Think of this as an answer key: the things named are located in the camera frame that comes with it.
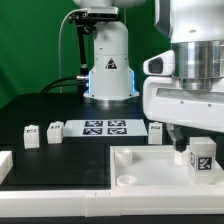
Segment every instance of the black table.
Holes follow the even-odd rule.
[[[78,94],[26,94],[14,99],[0,110],[0,151],[12,150],[14,160],[0,190],[110,189],[110,145],[144,145],[145,137],[77,138],[47,144],[47,128],[52,121],[101,119],[144,119],[141,102],[107,110],[84,104]],[[24,127],[30,124],[40,127],[40,148],[34,151],[25,150],[23,143]],[[222,215],[0,219],[0,223],[223,222]]]

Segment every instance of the circular hole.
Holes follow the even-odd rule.
[[[196,30],[190,30],[189,33],[196,33]]]
[[[135,185],[137,183],[137,178],[131,175],[123,175],[117,178],[118,186],[129,186]]]

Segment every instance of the small white cube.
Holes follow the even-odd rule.
[[[39,127],[35,125],[25,127],[23,138],[25,149],[39,148],[40,147]]]
[[[47,129],[48,144],[61,144],[63,139],[64,123],[57,121],[51,123]]]
[[[189,177],[195,184],[215,183],[216,143],[209,137],[190,138]]]

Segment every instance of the white platform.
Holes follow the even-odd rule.
[[[123,149],[132,159],[127,167],[115,165],[115,151]],[[187,166],[174,164],[172,146],[116,146],[110,156],[111,190],[0,192],[0,217],[224,214],[224,172],[217,163],[215,184],[194,185]],[[121,175],[137,182],[118,186]]]

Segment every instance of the black cable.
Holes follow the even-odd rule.
[[[45,93],[47,89],[49,89],[51,86],[54,86],[55,84],[65,82],[65,81],[70,81],[70,80],[76,80],[76,76],[70,76],[70,77],[66,77],[66,78],[62,78],[62,79],[53,81],[50,84],[48,84],[46,87],[44,87],[40,93]]]
[[[83,86],[83,84],[59,84],[59,85],[54,85],[54,86],[51,86],[49,87],[48,89],[46,89],[44,92],[42,93],[48,93],[51,89],[54,89],[54,88],[59,88],[59,87],[69,87],[69,86]]]

